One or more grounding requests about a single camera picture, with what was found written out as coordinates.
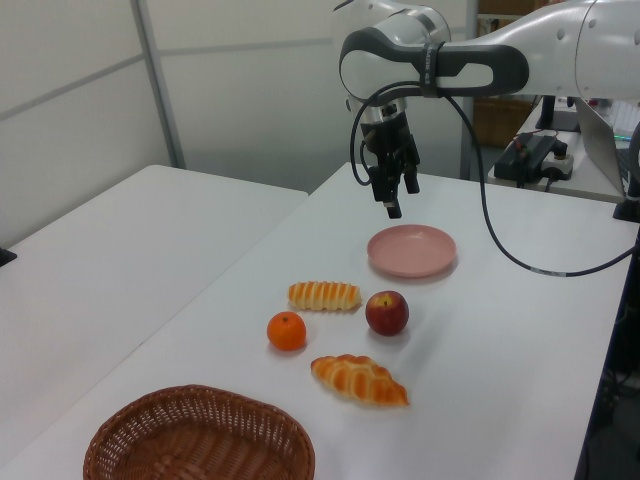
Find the apple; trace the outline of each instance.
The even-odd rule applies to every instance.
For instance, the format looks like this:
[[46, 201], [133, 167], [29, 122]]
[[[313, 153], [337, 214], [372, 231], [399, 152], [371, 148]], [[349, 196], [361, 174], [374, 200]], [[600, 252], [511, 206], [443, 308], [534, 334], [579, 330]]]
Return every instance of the apple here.
[[374, 332], [392, 337], [407, 325], [409, 305], [398, 292], [378, 292], [367, 301], [365, 317]]

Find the brown wicker basket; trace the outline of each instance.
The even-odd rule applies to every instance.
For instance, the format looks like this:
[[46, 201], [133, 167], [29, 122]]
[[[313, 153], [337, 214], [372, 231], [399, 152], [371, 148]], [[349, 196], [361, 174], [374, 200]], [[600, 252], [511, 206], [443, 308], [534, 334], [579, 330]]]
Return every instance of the brown wicker basket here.
[[93, 437], [85, 480], [311, 479], [315, 454], [282, 410], [200, 385], [127, 405]]

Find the black device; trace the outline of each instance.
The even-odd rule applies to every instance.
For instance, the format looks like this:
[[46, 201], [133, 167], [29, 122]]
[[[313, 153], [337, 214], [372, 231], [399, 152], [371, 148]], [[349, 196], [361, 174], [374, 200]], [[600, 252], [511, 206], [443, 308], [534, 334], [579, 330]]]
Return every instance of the black device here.
[[542, 161], [555, 144], [556, 138], [548, 135], [518, 135], [498, 159], [494, 175], [496, 178], [514, 181], [518, 187], [539, 181], [542, 178]]
[[6, 265], [12, 260], [15, 260], [16, 258], [18, 258], [18, 256], [15, 253], [0, 248], [0, 267]]

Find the croissant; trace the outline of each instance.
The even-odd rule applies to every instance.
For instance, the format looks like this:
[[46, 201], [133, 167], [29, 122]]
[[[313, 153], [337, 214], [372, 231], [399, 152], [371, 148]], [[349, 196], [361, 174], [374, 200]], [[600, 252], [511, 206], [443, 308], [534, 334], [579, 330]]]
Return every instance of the croissant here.
[[360, 289], [349, 283], [298, 282], [289, 287], [289, 301], [302, 310], [349, 310], [362, 298]]
[[347, 398], [385, 407], [409, 405], [407, 390], [369, 357], [320, 357], [311, 362], [311, 371], [326, 387]]

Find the black cable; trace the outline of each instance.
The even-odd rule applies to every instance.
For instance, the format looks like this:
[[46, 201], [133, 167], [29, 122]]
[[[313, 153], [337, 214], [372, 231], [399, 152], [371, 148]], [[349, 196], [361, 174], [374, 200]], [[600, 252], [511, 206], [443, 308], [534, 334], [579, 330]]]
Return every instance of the black cable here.
[[[355, 161], [355, 141], [356, 141], [356, 133], [358, 131], [358, 125], [360, 124], [360, 119], [362, 118], [362, 115], [364, 114], [365, 109], [371, 105], [377, 98], [379, 95], [381, 95], [384, 92], [387, 92], [389, 90], [393, 90], [394, 88], [398, 88], [398, 87], [407, 87], [407, 86], [413, 86], [416, 87], [415, 89], [407, 89], [406, 92], [403, 92], [405, 97], [419, 97], [422, 96], [421, 94], [421, 90], [420, 90], [420, 84], [418, 82], [415, 81], [405, 81], [405, 82], [395, 82], [395, 83], [391, 83], [389, 85], [386, 85], [378, 90], [376, 90], [369, 98], [367, 98], [362, 106], [360, 107], [360, 109], [358, 110], [358, 113], [356, 114], [356, 117], [353, 121], [353, 126], [351, 128], [351, 139], [349, 142], [349, 156], [351, 158], [351, 168], [353, 170], [353, 176], [355, 177], [356, 181], [363, 186], [369, 185], [371, 183], [371, 178], [369, 178], [368, 181], [363, 181], [359, 176], [358, 176], [358, 172], [356, 170], [356, 161]], [[493, 242], [496, 244], [496, 246], [498, 247], [498, 250], [500, 250], [504, 256], [506, 256], [509, 260], [511, 260], [513, 263], [515, 263], [516, 265], [524, 268], [525, 270], [529, 270], [530, 272], [533, 273], [538, 273], [540, 275], [548, 275], [551, 277], [581, 277], [584, 275], [589, 275], [592, 273], [596, 273], [596, 272], [600, 272], [606, 268], [609, 268], [619, 262], [621, 262], [622, 260], [624, 260], [625, 258], [627, 258], [629, 255], [632, 255], [634, 253], [637, 253], [638, 251], [640, 251], [640, 245], [634, 245], [633, 247], [631, 247], [629, 250], [627, 250], [626, 252], [618, 255], [616, 258], [614, 258], [613, 260], [610, 260], [608, 262], [603, 263], [602, 265], [598, 265], [597, 267], [593, 267], [593, 268], [588, 268], [586, 270], [579, 270], [576, 272], [556, 272], [553, 270], [543, 270], [541, 268], [536, 268], [536, 267], [532, 267], [530, 265], [527, 265], [526, 263], [522, 262], [521, 260], [518, 260], [516, 257], [514, 257], [513, 255], [511, 255], [511, 253], [509, 253], [507, 251], [506, 248], [504, 248], [504, 246], [502, 245], [502, 243], [500, 243], [500, 240], [498, 240], [498, 237], [496, 236], [495, 231], [493, 230], [493, 225], [491, 224], [491, 220], [489, 219], [489, 211], [487, 209], [487, 195], [486, 195], [486, 191], [485, 191], [485, 182], [484, 182], [484, 165], [482, 163], [482, 151], [480, 150], [480, 142], [478, 141], [478, 138], [476, 137], [476, 133], [475, 130], [473, 129], [473, 126], [471, 125], [471, 122], [469, 121], [469, 118], [467, 117], [467, 115], [464, 113], [464, 111], [460, 108], [460, 106], [455, 102], [455, 100], [453, 100], [453, 98], [451, 98], [451, 95], [444, 93], [442, 95], [443, 98], [445, 98], [450, 104], [451, 106], [456, 110], [456, 112], [458, 112], [458, 115], [460, 115], [460, 118], [462, 119], [463, 123], [465, 124], [467, 131], [469, 132], [469, 135], [471, 136], [471, 140], [475, 146], [475, 150], [476, 150], [476, 157], [478, 159], [478, 171], [480, 172], [480, 197], [482, 200], [482, 213], [484, 215], [484, 220], [485, 223], [487, 224], [487, 229], [489, 230], [489, 234], [491, 235], [491, 238], [493, 239]]]
[[541, 275], [549, 275], [549, 276], [552, 276], [552, 277], [581, 277], [581, 276], [584, 276], [584, 275], [589, 275], [591, 273], [599, 272], [601, 270], [604, 270], [605, 268], [609, 268], [609, 267], [615, 265], [616, 263], [624, 260], [629, 255], [632, 255], [632, 254], [634, 254], [634, 253], [636, 253], [636, 252], [638, 252], [640, 250], [640, 246], [634, 245], [629, 250], [627, 250], [626, 252], [624, 252], [621, 255], [618, 255], [613, 260], [610, 260], [610, 261], [608, 261], [606, 263], [603, 263], [602, 265], [598, 265], [597, 267], [588, 268], [586, 270], [579, 270], [577, 272], [555, 272], [555, 271], [552, 271], [552, 270], [543, 270], [543, 269], [540, 269], [540, 268], [536, 268], [536, 267], [532, 267], [530, 265], [527, 265], [526, 263], [518, 260], [513, 255], [511, 255], [502, 246], [502, 244], [500, 243], [500, 240], [498, 240], [498, 237], [496, 236], [496, 233], [493, 230], [493, 226], [491, 225], [491, 220], [489, 219], [489, 212], [487, 210], [487, 196], [486, 196], [485, 184], [484, 184], [484, 166], [482, 164], [482, 152], [480, 151], [480, 142], [478, 142], [478, 138], [476, 137], [476, 133], [473, 130], [473, 126], [471, 125], [471, 122], [467, 118], [467, 116], [464, 113], [464, 111], [462, 111], [460, 106], [453, 100], [453, 98], [451, 98], [451, 95], [444, 94], [443, 97], [451, 104], [451, 106], [456, 110], [456, 112], [458, 112], [458, 115], [460, 115], [460, 118], [462, 118], [462, 121], [464, 122], [465, 126], [467, 127], [467, 130], [469, 131], [469, 135], [471, 135], [471, 140], [472, 140], [472, 142], [473, 142], [473, 144], [475, 146], [476, 156], [477, 156], [477, 159], [478, 159], [478, 169], [479, 169], [478, 171], [480, 172], [480, 196], [481, 196], [481, 199], [482, 199], [482, 213], [484, 214], [484, 220], [485, 220], [485, 223], [487, 224], [487, 228], [489, 229], [489, 234], [491, 235], [491, 238], [493, 239], [494, 243], [496, 244], [498, 249], [509, 260], [511, 260], [516, 265], [519, 265], [520, 267], [522, 267], [522, 268], [524, 268], [526, 270], [529, 270], [530, 272], [539, 273]]
[[589, 445], [584, 441], [584, 480], [589, 480]]
[[549, 192], [549, 189], [551, 188], [551, 184], [552, 184], [553, 182], [555, 182], [555, 181], [556, 181], [556, 180], [555, 180], [555, 178], [553, 178], [553, 176], [549, 176], [549, 180], [547, 180], [547, 186], [546, 186], [546, 187], [544, 187], [544, 191], [545, 191], [545, 193], [548, 193], [548, 192]]
[[367, 162], [365, 162], [365, 160], [364, 160], [364, 147], [366, 145], [367, 145], [367, 142], [365, 142], [364, 140], [362, 141], [362, 143], [360, 143], [360, 163], [364, 167], [365, 171], [368, 172], [369, 171], [369, 165], [367, 165]]

